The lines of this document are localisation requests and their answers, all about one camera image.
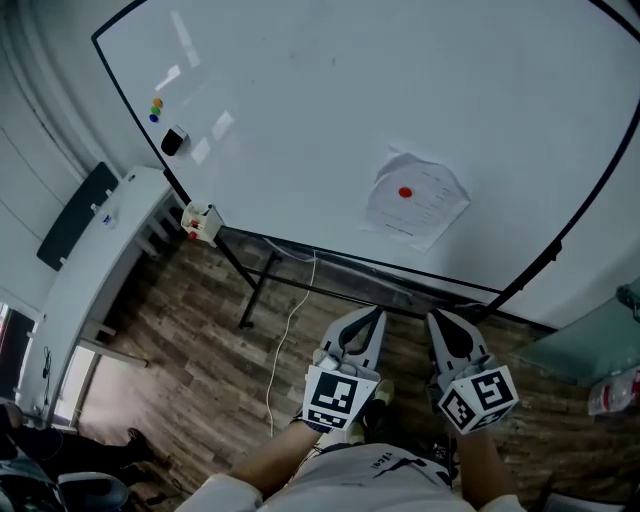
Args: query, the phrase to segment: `black eraser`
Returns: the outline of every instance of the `black eraser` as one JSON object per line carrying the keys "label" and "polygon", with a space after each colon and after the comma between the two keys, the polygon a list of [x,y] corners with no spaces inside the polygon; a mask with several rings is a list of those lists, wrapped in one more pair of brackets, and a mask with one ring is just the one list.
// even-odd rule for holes
{"label": "black eraser", "polygon": [[179,126],[172,126],[162,139],[160,148],[165,155],[174,156],[186,138],[187,134]]}

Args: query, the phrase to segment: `paper sheet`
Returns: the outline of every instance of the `paper sheet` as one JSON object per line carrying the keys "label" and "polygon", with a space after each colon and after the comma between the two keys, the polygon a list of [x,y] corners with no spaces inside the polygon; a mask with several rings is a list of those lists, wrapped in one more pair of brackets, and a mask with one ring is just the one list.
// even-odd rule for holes
{"label": "paper sheet", "polygon": [[403,153],[378,173],[365,228],[427,252],[469,204],[466,191],[444,165]]}

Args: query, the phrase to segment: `chair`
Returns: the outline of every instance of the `chair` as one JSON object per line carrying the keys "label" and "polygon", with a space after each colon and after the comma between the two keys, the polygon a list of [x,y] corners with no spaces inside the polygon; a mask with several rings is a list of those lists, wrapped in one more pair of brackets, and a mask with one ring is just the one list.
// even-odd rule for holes
{"label": "chair", "polygon": [[[127,486],[111,475],[68,473],[60,475],[58,481],[53,482],[35,460],[17,446],[16,450],[16,457],[0,461],[0,480],[19,478],[31,481],[34,488],[40,486],[39,494],[44,488],[50,489],[66,512],[115,512],[124,507],[129,499]],[[0,492],[0,496],[3,494],[6,494],[6,489]],[[10,500],[11,496],[6,495],[4,498]]]}
{"label": "chair", "polygon": [[15,512],[15,507],[8,494],[0,488],[0,510],[3,512]]}
{"label": "chair", "polygon": [[129,499],[129,489],[104,473],[69,473],[58,478],[58,500],[67,512],[120,510]]}

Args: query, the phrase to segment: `black and white marker cube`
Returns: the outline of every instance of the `black and white marker cube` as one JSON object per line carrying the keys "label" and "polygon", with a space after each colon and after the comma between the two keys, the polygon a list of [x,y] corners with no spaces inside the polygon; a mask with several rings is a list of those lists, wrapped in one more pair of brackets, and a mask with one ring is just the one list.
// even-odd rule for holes
{"label": "black and white marker cube", "polygon": [[518,403],[509,368],[501,366],[451,382],[438,403],[461,434],[497,422]]}
{"label": "black and white marker cube", "polygon": [[302,417],[326,427],[346,430],[376,388],[380,377],[365,379],[309,366]]}

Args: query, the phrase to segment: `wooden floor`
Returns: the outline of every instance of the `wooden floor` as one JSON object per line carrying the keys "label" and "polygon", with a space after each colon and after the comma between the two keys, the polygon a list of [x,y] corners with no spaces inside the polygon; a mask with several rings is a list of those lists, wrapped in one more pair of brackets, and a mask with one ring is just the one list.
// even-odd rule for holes
{"label": "wooden floor", "polygon": [[[226,233],[243,263],[261,266],[264,244]],[[282,276],[310,278],[312,265],[285,258]],[[327,263],[316,284],[363,298],[426,311],[428,300],[407,296]],[[161,261],[142,260],[122,290],[108,323],[113,346],[151,364],[134,368],[102,358],[93,378],[80,431],[110,444],[138,427],[158,463],[141,467],[153,479],[133,487],[139,509],[173,510],[186,497],[151,507],[148,498],[177,494],[172,480],[193,491],[211,473],[228,470],[269,436],[265,392],[286,318],[304,291],[268,282],[253,314],[254,327],[238,321],[250,289],[219,251],[175,242]],[[282,428],[301,403],[304,374],[327,326],[356,309],[353,303],[311,294],[293,317],[280,353],[271,406]],[[555,381],[508,354],[539,333],[506,320],[480,325],[490,350],[508,363],[521,403],[495,429],[501,453],[531,504],[550,481],[555,489],[586,497],[624,500],[640,474],[640,418],[594,424],[586,414],[588,390]],[[394,406],[404,427],[426,441],[441,431],[425,395],[431,376],[422,322],[389,315],[378,369],[396,384]]]}

